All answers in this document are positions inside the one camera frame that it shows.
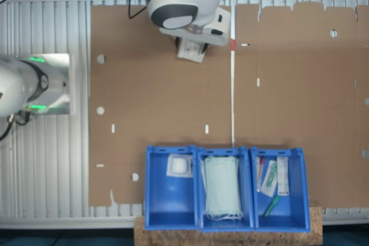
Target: red marker strip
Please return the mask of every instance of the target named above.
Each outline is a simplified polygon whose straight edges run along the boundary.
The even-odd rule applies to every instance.
[[[236,48],[236,40],[231,39],[231,50],[234,51]]]

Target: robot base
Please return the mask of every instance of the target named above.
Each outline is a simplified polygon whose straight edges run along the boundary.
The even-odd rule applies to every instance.
[[[49,79],[48,89],[37,99],[27,102],[23,109],[39,115],[69,114],[69,54],[20,55],[17,59],[37,66]]]

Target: white tape strip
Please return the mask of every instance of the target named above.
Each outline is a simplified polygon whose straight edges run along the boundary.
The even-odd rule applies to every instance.
[[[236,0],[231,0],[231,39],[236,39]],[[235,51],[231,51],[232,146],[235,147]]]

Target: green syringe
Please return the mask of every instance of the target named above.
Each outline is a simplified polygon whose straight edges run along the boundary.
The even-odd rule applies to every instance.
[[[279,201],[279,196],[276,195],[273,199],[273,201],[270,203],[269,207],[266,209],[265,213],[264,213],[264,217],[268,217],[269,214],[272,212],[272,210],[274,209],[274,207],[276,206],[276,204]]]
[[[273,180],[276,177],[276,173],[277,173],[277,164],[273,164],[272,171],[269,175],[268,182],[266,183],[267,187],[270,187],[272,185]]]

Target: surgical mask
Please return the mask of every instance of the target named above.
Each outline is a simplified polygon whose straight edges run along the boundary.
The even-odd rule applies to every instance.
[[[238,159],[209,156],[201,163],[206,215],[211,220],[242,219]]]

